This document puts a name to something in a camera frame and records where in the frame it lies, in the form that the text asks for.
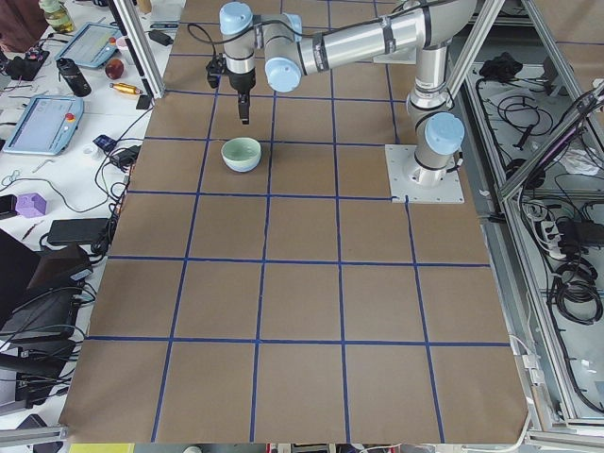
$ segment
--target cable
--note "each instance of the cable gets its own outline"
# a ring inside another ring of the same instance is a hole
[[[127,187],[128,186],[126,184],[119,198],[115,200],[113,204],[110,205],[110,216],[107,220],[107,224],[103,228],[103,231],[101,232],[98,241],[91,244],[92,256],[97,258],[96,260],[91,261],[92,265],[95,265],[102,261],[109,252],[109,247],[113,242],[113,237],[115,236],[117,224],[120,220],[120,209],[122,207],[122,204],[124,203],[124,199],[126,198]]]
[[[55,328],[55,327],[67,327],[67,328],[70,328],[72,330],[77,330],[77,332],[84,339],[86,339],[86,333],[84,333],[84,330],[82,330],[78,326],[72,326],[71,324],[51,324],[51,325],[48,325],[48,326],[40,326],[40,327],[35,327],[35,328],[26,328],[26,329],[14,330],[12,332],[3,332],[3,331],[0,331],[0,335],[2,335],[2,336],[4,336],[4,335],[18,335],[20,333],[37,332],[38,330],[48,330],[50,328]]]
[[[505,108],[501,107],[501,104],[503,104],[506,101],[509,101],[511,99],[520,99],[522,102],[511,102],[510,104],[508,104]],[[508,96],[508,97],[504,97],[503,99],[501,99],[501,101],[499,101],[499,103],[495,106],[497,109],[497,114],[499,115],[499,118],[501,118],[505,123],[507,123],[508,125],[512,126],[514,129],[516,129],[519,132],[526,132],[529,127],[536,127],[538,126],[542,121],[542,114],[545,115],[545,117],[549,120],[549,126],[547,127],[546,130],[544,130],[543,132],[530,132],[529,136],[531,137],[541,137],[544,135],[547,135],[552,127],[554,126],[554,118],[551,116],[551,114],[545,110],[545,109],[541,109],[538,106],[532,106],[526,103],[527,100],[532,100],[534,101],[534,99],[532,99],[529,96],[523,95],[523,94],[516,94],[513,96]],[[510,117],[508,116],[509,112],[518,112],[518,111],[534,111],[537,114],[537,122],[528,126],[523,126],[523,125],[518,125],[516,123],[514,123]]]
[[[480,85],[487,81],[486,78],[480,78],[479,80],[476,81],[475,84],[475,90],[476,90],[476,94],[478,96],[478,100],[480,101],[480,107],[482,109],[482,114],[484,116],[484,121],[486,123],[487,128],[489,129],[489,133],[491,134],[491,138],[493,139],[493,143],[495,144],[495,148],[498,151],[497,156],[499,157],[499,163],[501,163],[502,167],[506,167],[508,162],[505,162],[503,160],[503,156],[505,156],[506,158],[508,158],[510,160],[510,162],[513,161],[512,156],[510,156],[510,154],[503,149],[503,147],[501,146],[501,144],[499,144],[499,140],[495,134],[495,130],[493,129],[493,126],[491,126],[491,121],[489,121],[489,112],[487,111],[486,107],[485,107],[485,102],[482,98],[482,94],[480,93]]]
[[[588,408],[590,408],[593,411],[596,411],[599,413],[604,413],[604,409],[602,409],[602,407],[601,407],[602,403],[600,403],[600,407],[598,407],[595,403],[590,401],[587,398],[587,396],[585,396],[583,394],[583,391],[579,387],[579,384],[577,383],[577,377],[575,376],[575,371],[573,370],[573,367],[571,365],[571,358],[570,358],[570,355],[568,354],[568,348],[566,347],[566,343],[564,342],[564,338],[562,337],[560,327],[558,326],[558,321],[556,320],[556,316],[554,314],[553,305],[547,304],[547,306],[548,306],[548,310],[549,310],[549,317],[553,324],[554,332],[556,334],[556,338],[558,339],[558,343],[560,344],[560,349],[562,351],[562,356],[564,358],[564,367],[566,368],[566,374],[570,378],[570,383],[571,383],[571,386],[573,387],[573,390],[575,391],[575,393],[577,394],[577,396],[579,397],[581,402],[583,402],[583,404],[585,404],[585,406],[587,406]]]
[[[530,426],[530,413],[527,414],[527,418],[525,419],[525,424],[522,426],[522,430],[520,431],[520,436],[518,436],[518,440],[514,445],[507,446],[505,448],[491,448],[491,449],[482,449],[482,448],[472,448],[468,445],[463,445],[461,447],[462,450],[466,451],[477,451],[479,453],[512,453],[516,451],[520,445],[525,441],[525,437],[527,437],[527,432],[529,431]]]
[[[85,302],[86,304],[93,302],[94,300],[96,300],[96,296],[91,293],[90,291],[88,291],[85,288],[80,288],[79,286],[64,286],[61,288],[55,288],[52,290],[48,290],[45,293],[39,294],[36,297],[29,299],[28,301],[26,301],[23,305],[20,305],[19,307],[17,307],[15,310],[12,311],[12,314],[18,313],[21,310],[26,309],[27,307],[29,307],[31,304],[38,302],[40,299],[50,295],[50,294],[54,294],[54,293],[60,293],[61,291],[80,291],[82,293],[86,293],[87,295],[89,295],[91,297],[91,301]]]
[[[19,181],[37,181],[37,182],[45,182],[46,184],[48,184],[48,186],[53,190],[54,193],[56,193],[60,199],[62,200],[63,204],[65,205],[65,208],[67,208],[68,210],[75,212],[77,214],[83,214],[85,212],[89,212],[91,210],[95,210],[96,208],[99,208],[101,206],[103,206],[105,203],[107,203],[107,198],[104,199],[102,202],[97,203],[94,206],[91,206],[89,208],[86,208],[84,210],[79,210],[77,208],[72,207],[68,202],[67,199],[65,198],[65,195],[63,195],[59,189],[57,189],[55,187],[55,185],[49,181],[48,179],[44,179],[42,177],[20,177],[20,176],[16,176],[15,173],[13,173],[12,175],[8,175],[5,176],[2,179],[2,188],[0,188],[0,193],[5,191],[6,189],[8,189],[10,186],[12,186],[13,184],[19,182]]]
[[[446,5],[449,3],[453,3],[456,2],[457,0],[435,0],[433,2],[429,2],[429,3],[424,3],[422,5],[418,5],[416,7],[412,7],[409,9],[405,9],[405,10],[401,10],[402,9],[402,4],[399,5],[398,7],[393,9],[393,12],[391,12],[390,14],[386,14],[386,17],[389,17],[390,19],[395,19],[407,14],[411,14],[412,12],[415,12],[418,9],[421,8],[429,8],[429,7],[436,7],[436,6],[440,6],[440,5]],[[337,33],[339,31],[344,31],[350,28],[354,28],[357,26],[362,26],[362,25],[372,25],[372,24],[379,24],[381,23],[382,19],[381,17],[377,17],[375,19],[371,19],[369,21],[364,21],[364,22],[359,22],[359,23],[355,23],[355,24],[351,24],[351,25],[346,25],[346,26],[341,26],[339,28],[334,28],[331,29],[329,31],[323,32],[323,36],[328,36],[331,35],[333,33]],[[216,55],[216,45],[223,45],[223,44],[227,44],[229,42],[234,42],[237,41],[240,37],[244,36],[247,32],[249,32],[250,30],[253,30],[255,26],[259,26],[259,25],[282,25],[285,28],[287,28],[289,31],[291,31],[292,33],[294,33],[294,35],[299,36],[301,38],[312,38],[314,35],[311,34],[305,34],[305,33],[301,33],[297,30],[294,30],[289,24],[280,21],[279,19],[271,19],[268,21],[262,21],[259,22],[257,24],[253,24],[251,26],[249,26],[248,28],[242,30],[241,32],[239,32],[238,34],[236,34],[235,36],[231,36],[230,38],[227,38],[225,40],[221,40],[221,41],[216,41],[213,40],[210,36],[210,34],[208,33],[208,31],[202,27],[201,25],[198,24],[187,24],[187,30],[189,31],[189,34],[191,35],[191,37],[193,39],[195,39],[196,41],[202,42],[203,44],[208,44],[212,46],[213,49],[213,55]],[[201,30],[207,37],[208,37],[208,41],[199,38],[198,36],[196,36],[193,32],[192,32],[192,28],[197,28],[199,30]]]
[[[128,133],[128,131],[129,131],[129,130],[130,130],[132,127],[134,127],[134,126],[135,126],[135,125],[136,125],[136,124],[137,124],[137,123],[138,123],[138,122],[139,122],[139,121],[140,121],[142,118],[144,118],[144,115],[146,115],[147,113],[149,113],[149,112],[150,112],[150,111],[153,109],[153,107],[154,107],[154,105],[152,104],[152,105],[151,105],[151,107],[150,107],[149,109],[145,110],[145,111],[143,112],[143,114],[142,114],[141,116],[139,116],[139,117],[138,117],[138,118],[137,118],[137,119],[134,121],[134,123],[132,123],[130,126],[128,126],[128,127],[126,128],[126,130],[124,131],[124,133],[123,133],[122,135],[120,135],[120,138],[119,138],[119,139],[117,139],[117,142],[120,142],[121,140],[124,140],[124,137],[126,136],[126,134]]]
[[[513,333],[509,333],[508,335],[510,336],[510,338],[516,340],[519,344],[521,344],[529,354],[537,356],[537,353],[532,348],[530,348],[523,340],[521,340],[520,337],[514,335]]]

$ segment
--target charger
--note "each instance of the charger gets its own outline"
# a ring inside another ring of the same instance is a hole
[[[172,38],[170,38],[168,35],[166,35],[165,33],[162,33],[159,30],[151,30],[149,32],[149,38],[152,41],[160,43],[161,45],[170,45],[171,43],[174,42],[174,40]]]
[[[141,146],[139,144],[120,149],[109,156],[109,163],[115,165],[120,170],[124,170],[126,167],[136,162],[140,151]]]

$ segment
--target metal mounting plate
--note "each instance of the metal mounting plate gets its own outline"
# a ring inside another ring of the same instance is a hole
[[[406,197],[410,203],[463,203],[463,192],[457,172],[447,173],[441,184],[432,188],[415,184],[403,173],[403,162],[415,152],[415,148],[414,144],[386,145],[386,163],[393,203],[405,203]]]

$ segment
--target light blue joint cap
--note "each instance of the light blue joint cap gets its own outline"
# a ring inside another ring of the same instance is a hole
[[[289,14],[287,12],[285,12],[284,14],[290,20],[290,24],[292,25],[292,28],[295,31],[297,31],[298,33],[302,33],[302,18],[300,16],[298,16],[297,14]],[[296,42],[302,41],[302,37],[300,35],[294,35],[294,36],[295,36]]]
[[[252,9],[241,2],[230,2],[220,8],[220,31],[234,35],[244,31],[252,23]]]
[[[276,92],[290,92],[294,90],[302,78],[302,72],[290,59],[274,57],[264,64],[264,71],[268,84]]]
[[[449,156],[460,149],[465,128],[455,115],[442,111],[428,119],[425,135],[435,153]]]

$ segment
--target metal frame bar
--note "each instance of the metal frame bar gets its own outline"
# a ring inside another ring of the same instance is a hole
[[[166,87],[134,4],[131,0],[109,0],[109,7],[126,37],[126,44],[147,94],[152,94],[155,98],[163,97]]]
[[[580,434],[567,434],[561,432],[536,432],[528,433],[528,442],[550,448],[566,448],[568,450],[585,451],[589,453],[603,453],[604,439],[596,436]]]
[[[465,46],[463,47],[460,57],[451,72],[451,76],[446,84],[451,98],[455,98],[460,92],[461,85],[470,71],[472,63],[478,55],[478,51],[482,48],[484,40],[486,40],[489,31],[495,23],[495,19],[499,14],[506,0],[486,0],[486,3],[480,10],[476,23],[472,27],[470,36],[468,36]]]
[[[19,446],[59,442],[67,437],[67,427],[43,427],[0,430],[0,446]]]

